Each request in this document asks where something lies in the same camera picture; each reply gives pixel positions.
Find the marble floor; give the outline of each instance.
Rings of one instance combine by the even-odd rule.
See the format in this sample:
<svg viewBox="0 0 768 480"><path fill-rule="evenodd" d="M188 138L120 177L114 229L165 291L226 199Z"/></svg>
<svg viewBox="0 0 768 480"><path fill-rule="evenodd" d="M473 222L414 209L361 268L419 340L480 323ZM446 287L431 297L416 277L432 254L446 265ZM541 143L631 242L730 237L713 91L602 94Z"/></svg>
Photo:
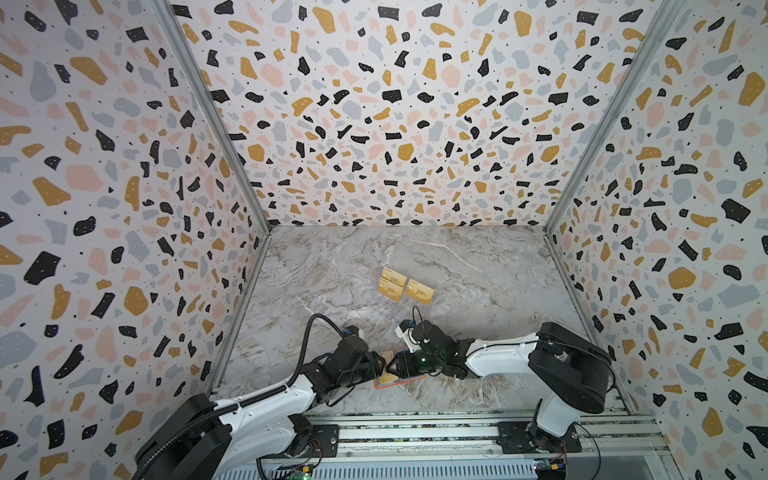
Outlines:
<svg viewBox="0 0 768 480"><path fill-rule="evenodd" d="M434 288L431 305L406 295L396 303L379 293L384 266ZM544 321L586 336L541 229L277 227L217 395L248 393L290 376L312 313L357 325L369 346L382 351L404 346L394 328L410 318L413 305L455 339L522 336ZM333 351L337 342L316 321L306 358ZM529 410L550 391L535 375L436 376L378 390L359 386L333 411ZM623 408L616 398L607 406Z"/></svg>

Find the pink shape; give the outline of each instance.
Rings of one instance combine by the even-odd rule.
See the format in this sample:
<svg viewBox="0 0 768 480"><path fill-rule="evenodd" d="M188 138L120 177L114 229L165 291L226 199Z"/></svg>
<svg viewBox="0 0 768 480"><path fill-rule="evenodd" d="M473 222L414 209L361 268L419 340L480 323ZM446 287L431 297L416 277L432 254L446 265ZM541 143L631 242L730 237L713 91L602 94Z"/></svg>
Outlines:
<svg viewBox="0 0 768 480"><path fill-rule="evenodd" d="M98 191L103 185L96 170L90 165L70 165L65 171L67 185L75 190Z"/></svg>
<svg viewBox="0 0 768 480"><path fill-rule="evenodd" d="M88 266L100 275L107 274L107 256L104 255L103 249L94 248L91 250L91 255L88 257Z"/></svg>

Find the yellow shape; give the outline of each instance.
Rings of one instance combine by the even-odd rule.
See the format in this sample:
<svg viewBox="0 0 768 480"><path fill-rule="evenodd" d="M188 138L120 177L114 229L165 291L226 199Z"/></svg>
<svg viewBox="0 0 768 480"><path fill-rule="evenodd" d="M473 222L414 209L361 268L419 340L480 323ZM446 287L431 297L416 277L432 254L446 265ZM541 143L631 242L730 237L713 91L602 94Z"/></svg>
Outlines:
<svg viewBox="0 0 768 480"><path fill-rule="evenodd" d="M684 266L681 266L675 271L670 272L667 280L674 290L680 290L693 285L696 281L696 275Z"/></svg>
<svg viewBox="0 0 768 480"><path fill-rule="evenodd" d="M519 37L525 37L527 34L531 33L531 23L533 23L533 18L528 13L525 13L522 10L517 10L514 17L515 24L518 27Z"/></svg>
<svg viewBox="0 0 768 480"><path fill-rule="evenodd" d="M425 65L422 75L424 75L427 78L431 78L432 80L437 80L437 72L435 72L434 58L430 58L429 60L427 60L427 65Z"/></svg>
<svg viewBox="0 0 768 480"><path fill-rule="evenodd" d="M336 31L336 24L333 22L333 14L328 12L324 8L315 7L312 9L312 13L315 14L317 21L320 23L320 27L323 28L325 33L333 33Z"/></svg>

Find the gray shape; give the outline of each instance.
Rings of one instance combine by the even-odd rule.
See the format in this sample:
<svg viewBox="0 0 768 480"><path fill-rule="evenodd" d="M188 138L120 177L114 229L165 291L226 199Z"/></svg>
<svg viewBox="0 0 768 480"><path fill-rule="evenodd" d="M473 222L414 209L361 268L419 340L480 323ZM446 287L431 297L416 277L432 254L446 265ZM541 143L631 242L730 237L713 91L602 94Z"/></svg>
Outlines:
<svg viewBox="0 0 768 480"><path fill-rule="evenodd" d="M85 375L67 385L68 389L73 389L78 386L86 385L98 385L101 383L101 376L104 374L104 369L90 369Z"/></svg>
<svg viewBox="0 0 768 480"><path fill-rule="evenodd" d="M690 180L687 178L681 178L672 183L672 201L677 205L688 200L693 192L694 189L691 187Z"/></svg>
<svg viewBox="0 0 768 480"><path fill-rule="evenodd" d="M72 45L72 48L74 48L77 51L82 50L83 47L85 46L85 44L83 43L83 39L80 38L80 35L78 35L76 31L72 30L69 27L67 27L67 29L64 30L64 41Z"/></svg>
<svg viewBox="0 0 768 480"><path fill-rule="evenodd" d="M419 37L419 41L425 47L429 47L435 44L435 42L433 42L432 39L426 35L422 35L421 37Z"/></svg>
<svg viewBox="0 0 768 480"><path fill-rule="evenodd" d="M139 75L141 76L141 80L147 84L147 85L154 85L157 88L163 89L160 86L160 83L154 79L154 72L152 70L147 70L144 67L139 67Z"/></svg>
<svg viewBox="0 0 768 480"><path fill-rule="evenodd" d="M560 65L565 63L565 54L568 53L568 50L568 46L562 40L558 40L558 43L554 46L553 53L560 59Z"/></svg>
<svg viewBox="0 0 768 480"><path fill-rule="evenodd" d="M170 367L168 370L165 371L165 378L169 380L173 380L176 375L178 375L179 373L182 373L183 371L184 371L183 366L174 364L174 366Z"/></svg>
<svg viewBox="0 0 768 480"><path fill-rule="evenodd" d="M0 369L27 359L38 343L24 332L10 332L0 336Z"/></svg>
<svg viewBox="0 0 768 480"><path fill-rule="evenodd" d="M728 55L727 57L718 58L717 60L710 60L704 64L701 68L707 75L719 75L723 73L728 67L739 58L738 55Z"/></svg>
<svg viewBox="0 0 768 480"><path fill-rule="evenodd" d="M179 156L179 151L175 148L166 148L163 150L163 165L169 168L179 168L183 162Z"/></svg>
<svg viewBox="0 0 768 480"><path fill-rule="evenodd" d="M362 114L362 108L352 100L345 101L344 105L341 106L341 110L353 120L359 120Z"/></svg>
<svg viewBox="0 0 768 480"><path fill-rule="evenodd" d="M125 234L125 241L128 242L128 253L139 262L143 262L149 255L147 244L138 236L134 230Z"/></svg>
<svg viewBox="0 0 768 480"><path fill-rule="evenodd" d="M494 48L493 50L491 50L491 53L493 54L493 61L494 61L494 62L495 62L497 65L498 65L498 64L500 64L500 63L503 63L503 62L504 62L504 60L506 60L506 59L507 59L507 58L504 56L504 54L503 54L501 51L499 51L499 50L496 50L496 48Z"/></svg>
<svg viewBox="0 0 768 480"><path fill-rule="evenodd" d="M290 22L292 9L293 9L293 1L285 0L281 6L277 7L277 10L272 12L272 21L275 23Z"/></svg>
<svg viewBox="0 0 768 480"><path fill-rule="evenodd" d="M170 412L170 407L165 407L161 411L155 413L152 416L152 420L149 422L149 431L155 430L157 427L162 425L165 422L165 419L168 418L168 413Z"/></svg>
<svg viewBox="0 0 768 480"><path fill-rule="evenodd" d="M520 120L520 117L523 115L524 111L525 109L523 106L516 101L510 103L507 108L504 109L504 113L507 114L507 118L512 121Z"/></svg>
<svg viewBox="0 0 768 480"><path fill-rule="evenodd" d="M29 195L27 195L27 192L23 190L19 190L15 194L11 196L11 200L14 201L14 203L19 205L26 205L32 200Z"/></svg>
<svg viewBox="0 0 768 480"><path fill-rule="evenodd" d="M696 436L691 429L688 428L688 425L685 426L683 432L683 448L688 455L694 456L697 446Z"/></svg>
<svg viewBox="0 0 768 480"><path fill-rule="evenodd" d="M115 420L120 418L120 416L123 415L124 411L125 411L125 404L118 403L117 405L113 405L109 411L109 419Z"/></svg>
<svg viewBox="0 0 768 480"><path fill-rule="evenodd" d="M528 60L528 54L525 52L525 50L513 51L512 58L514 58L515 64L521 70L525 70L526 68L531 66L531 61Z"/></svg>
<svg viewBox="0 0 768 480"><path fill-rule="evenodd" d="M701 109L701 113L699 113L699 125L709 125L710 119L712 118L712 112L710 111L709 104L704 105L704 108Z"/></svg>
<svg viewBox="0 0 768 480"><path fill-rule="evenodd" d="M368 49L379 59L384 61L384 55L382 54L382 42L376 39L373 35L368 37Z"/></svg>
<svg viewBox="0 0 768 480"><path fill-rule="evenodd" d="M141 113L139 106L125 97L116 98L112 103L112 108L123 112L129 117L137 117Z"/></svg>
<svg viewBox="0 0 768 480"><path fill-rule="evenodd" d="M119 205L120 205L120 201L117 198L107 197L106 195L98 199L98 201L96 202L97 207L108 208L110 210L114 210Z"/></svg>
<svg viewBox="0 0 768 480"><path fill-rule="evenodd" d="M56 95L56 84L48 76L45 64L36 61L32 65L32 81L29 84L29 95L34 101L48 101Z"/></svg>
<svg viewBox="0 0 768 480"><path fill-rule="evenodd" d="M744 430L744 424L739 422L739 420L733 415L728 415L728 418L725 419L725 425L733 433L739 433Z"/></svg>
<svg viewBox="0 0 768 480"><path fill-rule="evenodd" d="M0 172L4 174L11 173L11 165L17 164L18 158L16 157L0 157Z"/></svg>
<svg viewBox="0 0 768 480"><path fill-rule="evenodd" d="M498 3L488 6L485 10L475 15L472 19L472 24L477 27L485 27L489 23L493 22L493 17L498 10Z"/></svg>
<svg viewBox="0 0 768 480"><path fill-rule="evenodd" d="M720 301L723 302L723 306L726 308L734 308L735 306L757 300L760 298L760 292L754 285L741 286L732 283L731 286L718 293L717 296L720 298Z"/></svg>
<svg viewBox="0 0 768 480"><path fill-rule="evenodd" d="M691 372L689 369L687 369L685 366L682 366L681 364L677 364L675 366L677 369L677 373L680 375L680 378L683 379L685 383L688 385L703 385L704 380L698 376L697 374Z"/></svg>
<svg viewBox="0 0 768 480"><path fill-rule="evenodd" d="M57 222L55 220L43 220L45 226L51 232L51 242L57 245L64 245L67 243L67 229L66 223Z"/></svg>
<svg viewBox="0 0 768 480"><path fill-rule="evenodd" d="M428 138L429 141L440 140L440 136L442 135L442 125L443 123L440 120L438 120L435 122L434 125L432 125L429 128L429 138Z"/></svg>
<svg viewBox="0 0 768 480"><path fill-rule="evenodd" d="M730 145L730 141L733 138L733 122L730 120L722 119L717 121L717 135L715 141L721 147L727 147Z"/></svg>
<svg viewBox="0 0 768 480"><path fill-rule="evenodd" d="M340 67L346 67L349 65L349 59L346 57L346 55L344 55L344 52L342 52L340 48L331 47L326 50L326 53L333 59L336 65Z"/></svg>
<svg viewBox="0 0 768 480"><path fill-rule="evenodd" d="M16 280L10 276L0 273L0 300L5 300L16 293Z"/></svg>
<svg viewBox="0 0 768 480"><path fill-rule="evenodd" d="M27 424L27 434L36 439L43 428L43 415L35 415Z"/></svg>
<svg viewBox="0 0 768 480"><path fill-rule="evenodd" d="M717 187L717 193L719 194L729 194L736 190L738 185L739 184L734 180L720 180L715 184Z"/></svg>

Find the wire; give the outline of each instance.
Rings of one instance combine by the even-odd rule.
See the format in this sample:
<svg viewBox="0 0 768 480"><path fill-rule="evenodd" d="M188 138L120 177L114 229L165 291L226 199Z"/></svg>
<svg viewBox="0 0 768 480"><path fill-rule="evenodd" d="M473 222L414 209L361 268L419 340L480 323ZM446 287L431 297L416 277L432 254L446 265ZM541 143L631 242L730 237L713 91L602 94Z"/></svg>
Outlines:
<svg viewBox="0 0 768 480"><path fill-rule="evenodd" d="M598 477L598 473L600 473L600 467L603 466L603 455L600 453L600 446L598 445L598 441L594 439L594 436L587 430L586 427L584 427L581 423L574 422L575 425L580 426L586 433L589 435L589 438L594 442L594 447L598 450L598 469L594 471L594 475L592 475L592 478L590 480L595 480Z"/></svg>

